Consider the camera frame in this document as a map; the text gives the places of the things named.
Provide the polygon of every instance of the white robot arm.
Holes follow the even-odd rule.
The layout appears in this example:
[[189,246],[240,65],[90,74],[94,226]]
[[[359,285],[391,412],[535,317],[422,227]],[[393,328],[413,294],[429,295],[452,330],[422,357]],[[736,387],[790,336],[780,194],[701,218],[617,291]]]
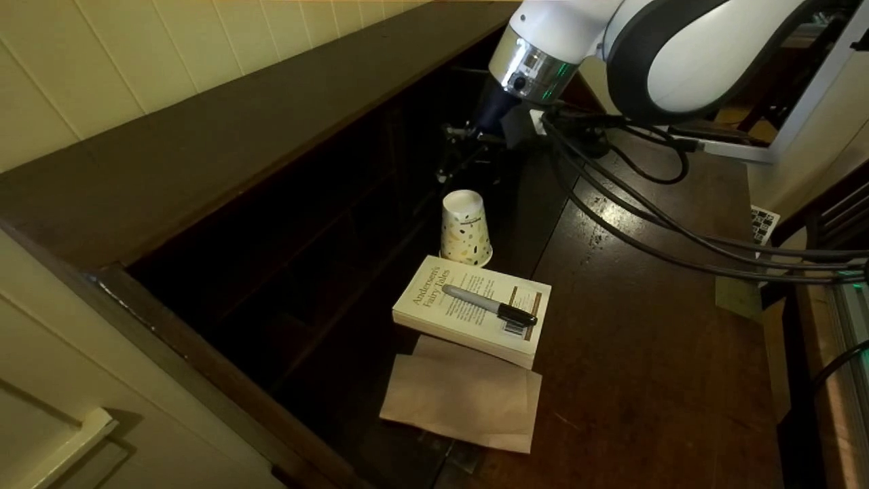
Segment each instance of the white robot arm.
[[475,124],[509,99],[554,102],[587,57],[603,57],[623,117],[676,121],[713,109],[811,0],[523,0],[488,63],[497,84]]

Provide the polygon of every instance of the paper sheet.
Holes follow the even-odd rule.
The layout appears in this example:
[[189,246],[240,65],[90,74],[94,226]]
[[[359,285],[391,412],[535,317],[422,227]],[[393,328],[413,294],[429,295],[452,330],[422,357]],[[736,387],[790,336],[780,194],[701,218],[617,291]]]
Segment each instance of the paper sheet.
[[380,417],[528,454],[539,382],[536,372],[421,336],[413,355],[395,355]]

